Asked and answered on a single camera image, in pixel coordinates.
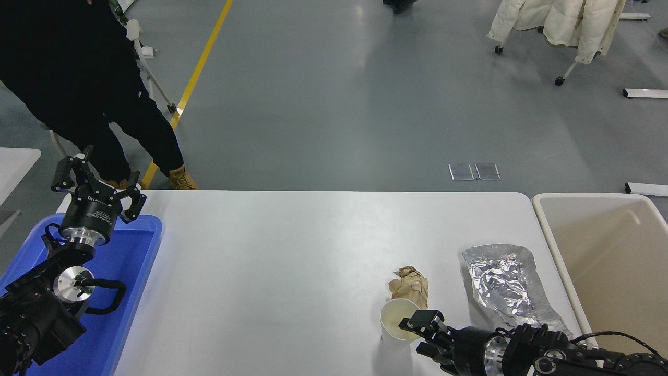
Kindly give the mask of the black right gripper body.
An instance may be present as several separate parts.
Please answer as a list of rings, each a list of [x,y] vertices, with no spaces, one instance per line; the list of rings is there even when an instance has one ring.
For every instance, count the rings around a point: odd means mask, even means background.
[[[487,343],[496,332],[472,326],[451,331],[452,361],[456,375],[487,375],[484,365]]]

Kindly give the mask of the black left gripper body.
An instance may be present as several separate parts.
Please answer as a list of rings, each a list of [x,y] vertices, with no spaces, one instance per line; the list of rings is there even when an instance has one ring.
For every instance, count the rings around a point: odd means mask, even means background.
[[[109,240],[121,212],[120,202],[110,200],[115,193],[114,188],[100,182],[78,186],[59,226],[59,235],[70,239],[76,231],[85,229],[97,233],[98,240]]]

